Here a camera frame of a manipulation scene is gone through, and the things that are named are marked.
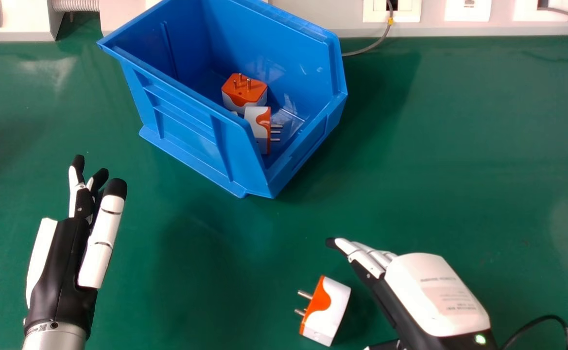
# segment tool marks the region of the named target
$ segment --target cable connector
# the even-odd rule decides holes
[[[299,334],[324,346],[331,346],[344,317],[351,288],[321,276],[313,294],[302,290],[297,294],[310,300],[308,308],[294,311],[303,316]]]

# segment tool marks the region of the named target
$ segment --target storage bin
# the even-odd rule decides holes
[[[340,121],[348,95],[333,33],[259,0],[163,0],[99,41],[124,71],[140,135],[237,197],[275,198]],[[268,84],[271,153],[224,108],[241,72]]]

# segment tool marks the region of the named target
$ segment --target metal prong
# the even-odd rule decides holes
[[[312,298],[313,298],[313,296],[312,296],[310,293],[308,293],[308,292],[306,292],[306,291],[304,291],[304,290],[298,290],[298,291],[297,291],[297,294],[298,294],[298,295],[301,295],[301,296],[304,297],[305,299],[312,300]]]

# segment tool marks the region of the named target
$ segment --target white wall outlet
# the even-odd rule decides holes
[[[488,22],[491,0],[446,0],[446,22]]]
[[[551,11],[537,10],[538,0],[515,0],[515,22],[566,22],[568,16]],[[568,0],[549,0],[549,7],[568,11]]]
[[[363,0],[364,23],[387,23],[387,0]],[[394,11],[394,22],[418,23],[422,14],[422,0],[398,0],[398,10]]]

